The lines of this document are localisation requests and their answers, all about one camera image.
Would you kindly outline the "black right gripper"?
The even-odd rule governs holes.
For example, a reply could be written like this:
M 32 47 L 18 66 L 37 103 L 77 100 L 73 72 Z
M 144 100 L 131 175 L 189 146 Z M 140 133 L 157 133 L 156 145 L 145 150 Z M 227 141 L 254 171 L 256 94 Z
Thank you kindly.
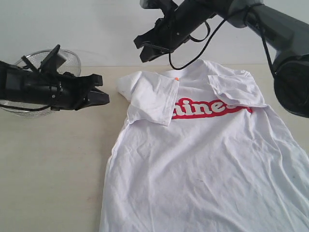
M 162 23 L 145 34 L 134 39 L 137 49 L 142 48 L 140 59 L 143 63 L 169 54 L 188 40 L 202 42 L 206 38 L 197 39 L 191 33 L 208 19 L 205 7 L 178 7 Z

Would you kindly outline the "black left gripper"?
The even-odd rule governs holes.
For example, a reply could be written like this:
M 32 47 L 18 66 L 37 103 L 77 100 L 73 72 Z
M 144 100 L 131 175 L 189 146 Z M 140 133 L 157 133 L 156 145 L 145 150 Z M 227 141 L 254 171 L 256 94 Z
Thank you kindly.
M 95 88 L 103 86 L 101 75 L 75 77 L 58 74 L 56 80 L 60 84 L 60 93 L 56 94 L 57 101 L 50 107 L 52 111 L 80 110 L 110 103 L 109 95 Z

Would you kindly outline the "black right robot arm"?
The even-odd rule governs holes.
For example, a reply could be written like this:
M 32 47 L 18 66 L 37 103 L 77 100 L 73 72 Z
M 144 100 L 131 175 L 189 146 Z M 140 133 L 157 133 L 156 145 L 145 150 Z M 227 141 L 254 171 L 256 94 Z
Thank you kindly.
M 276 50 L 268 66 L 274 92 L 289 113 L 309 116 L 309 26 L 272 9 L 261 0 L 142 0 L 143 9 L 160 9 L 163 17 L 154 27 L 135 38 L 142 62 L 170 55 L 192 39 L 192 32 L 214 16 L 236 28 L 250 28 L 262 40 L 265 51 Z

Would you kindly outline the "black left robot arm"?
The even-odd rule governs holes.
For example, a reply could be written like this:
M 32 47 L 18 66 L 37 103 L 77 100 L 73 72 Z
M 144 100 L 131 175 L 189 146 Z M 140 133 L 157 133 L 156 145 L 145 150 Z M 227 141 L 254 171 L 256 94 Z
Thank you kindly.
M 29 103 L 38 108 L 24 108 L 26 111 L 44 109 L 80 110 L 110 102 L 107 93 L 98 89 L 103 85 L 100 75 L 76 77 L 70 72 L 32 72 L 0 63 L 0 98 L 11 102 Z

